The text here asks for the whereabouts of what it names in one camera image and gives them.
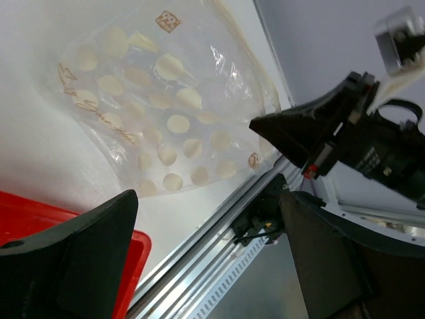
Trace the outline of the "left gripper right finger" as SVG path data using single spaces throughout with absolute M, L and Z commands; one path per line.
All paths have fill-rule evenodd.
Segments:
M 423 318 L 424 247 L 324 209 L 303 191 L 280 210 L 310 318 Z

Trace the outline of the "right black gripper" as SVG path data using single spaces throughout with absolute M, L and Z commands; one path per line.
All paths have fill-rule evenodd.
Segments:
M 305 177 L 315 179 L 341 162 L 424 208 L 424 134 L 419 105 L 391 98 L 374 110 L 381 84 L 369 73 L 351 73 L 360 89 L 342 82 L 311 102 L 259 116 L 249 128 L 270 142 Z

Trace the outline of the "clear dotted zip bag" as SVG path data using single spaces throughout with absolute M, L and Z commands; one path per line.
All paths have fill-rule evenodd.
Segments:
M 74 39 L 57 73 L 65 110 L 140 197 L 276 160 L 249 124 L 278 93 L 222 1 L 140 1 Z

